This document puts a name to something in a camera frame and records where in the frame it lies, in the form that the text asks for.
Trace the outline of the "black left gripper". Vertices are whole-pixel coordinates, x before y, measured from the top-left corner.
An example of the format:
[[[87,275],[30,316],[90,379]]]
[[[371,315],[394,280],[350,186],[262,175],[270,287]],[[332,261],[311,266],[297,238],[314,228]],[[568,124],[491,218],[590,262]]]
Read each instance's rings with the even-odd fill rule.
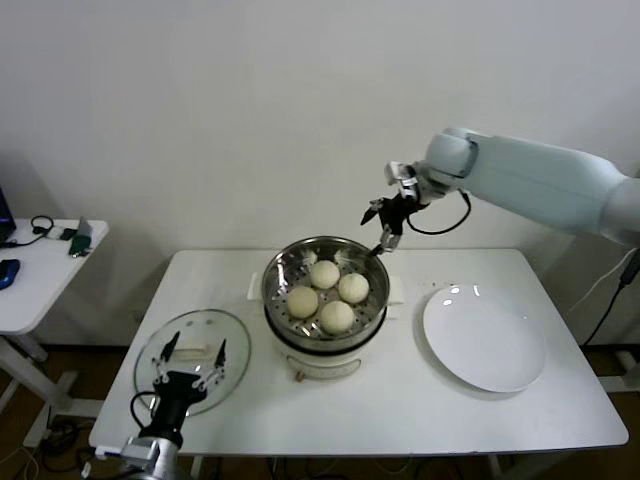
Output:
[[[151,362],[155,369],[154,389],[158,397],[157,407],[151,423],[149,435],[167,440],[181,440],[181,429],[189,408],[207,397],[210,384],[218,385],[225,378],[226,344],[224,339],[214,360],[213,367],[200,376],[184,372],[168,372],[167,366],[173,355],[180,332],[164,345],[160,355]]]

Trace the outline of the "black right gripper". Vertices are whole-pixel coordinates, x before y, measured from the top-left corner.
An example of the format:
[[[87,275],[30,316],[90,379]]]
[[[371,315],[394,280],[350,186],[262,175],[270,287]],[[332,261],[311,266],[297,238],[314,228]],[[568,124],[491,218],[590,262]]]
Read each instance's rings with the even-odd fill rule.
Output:
[[[404,198],[401,194],[397,194],[393,198],[384,197],[383,199],[371,200],[360,223],[368,223],[379,212],[380,223],[383,228],[379,241],[371,249],[371,252],[393,252],[400,241],[400,236],[395,233],[402,233],[404,222],[418,210],[419,203],[414,198]]]

